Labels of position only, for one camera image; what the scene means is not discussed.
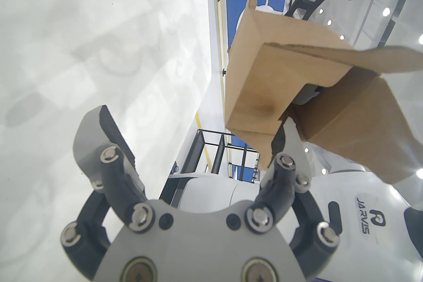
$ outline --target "yellow stripe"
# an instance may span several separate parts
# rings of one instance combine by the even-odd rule
[[[197,127],[198,129],[201,129],[201,123],[200,123],[200,117],[198,116],[198,112],[195,114],[195,120],[197,122]],[[204,153],[206,155],[206,159],[207,159],[207,165],[209,166],[209,170],[211,172],[212,170],[212,166],[211,166],[211,162],[210,162],[210,157],[209,157],[209,153],[207,152],[207,146],[204,146]]]
[[[225,61],[225,66],[222,65],[222,37],[221,36],[221,31],[222,28],[220,27],[220,16],[223,16],[223,10],[222,10],[222,2],[220,3],[220,7],[219,5],[216,7],[215,11],[216,11],[216,19],[217,19],[217,33],[218,33],[218,37],[219,37],[219,64],[220,64],[220,70],[223,71],[224,67],[226,67],[226,56],[223,55],[224,61]],[[220,82],[222,84],[222,102],[223,102],[223,114],[225,115],[225,85],[223,83],[223,75],[220,77]],[[228,161],[228,174],[231,174],[231,169],[230,169],[230,165],[229,165],[229,150],[226,149],[226,159]]]

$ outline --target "blue panel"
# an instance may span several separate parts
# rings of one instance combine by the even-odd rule
[[[232,136],[232,142],[231,144],[233,146],[239,146],[239,147],[244,147],[245,146],[245,142],[243,142],[240,138],[236,137],[236,136]]]
[[[226,0],[226,14],[228,16],[228,46],[230,47],[235,37],[239,16],[245,8],[247,0]],[[262,6],[266,0],[257,0],[257,5]],[[269,0],[269,6],[278,12],[284,11],[285,0]]]
[[[237,167],[237,179],[241,180],[240,176],[241,176],[241,166],[236,166],[236,165],[232,165],[232,177],[234,176],[235,173],[235,167]],[[244,175],[242,177],[243,181],[248,181],[248,182],[252,182],[252,177],[254,175],[254,169],[250,168],[250,167],[244,167]]]

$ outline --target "black metal bracket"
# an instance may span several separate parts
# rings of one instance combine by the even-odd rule
[[[63,246],[70,261],[90,281],[100,266],[110,241],[102,226],[110,205],[103,193],[93,191],[77,219],[76,230],[81,238],[71,247]]]
[[[337,247],[322,244],[317,236],[317,225],[325,220],[310,191],[296,192],[292,209],[297,217],[299,227],[296,228],[289,246],[305,279],[308,280],[317,276],[325,268]]]
[[[303,20],[308,20],[313,12],[323,3],[324,0],[295,0],[290,9],[285,13],[285,16],[293,17],[293,13],[298,9],[304,9],[305,15],[302,17]]]
[[[147,201],[144,185],[141,183],[136,170],[125,167],[124,154],[116,148],[117,158],[101,166],[104,194],[116,215],[125,225],[131,223],[134,205]]]

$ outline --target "cardboard flap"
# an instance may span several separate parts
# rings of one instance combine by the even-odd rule
[[[423,53],[402,46],[385,46],[367,51],[286,45],[284,49],[359,66],[377,73],[414,72],[423,70]]]

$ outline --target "jarvis logo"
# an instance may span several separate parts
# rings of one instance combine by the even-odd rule
[[[370,235],[370,226],[369,226],[369,219],[373,225],[376,226],[385,226],[386,220],[385,215],[381,211],[377,211],[376,209],[370,209],[367,214],[366,204],[364,201],[361,201],[358,197],[356,199],[356,204],[358,207],[358,215],[361,222],[361,231],[365,235]]]

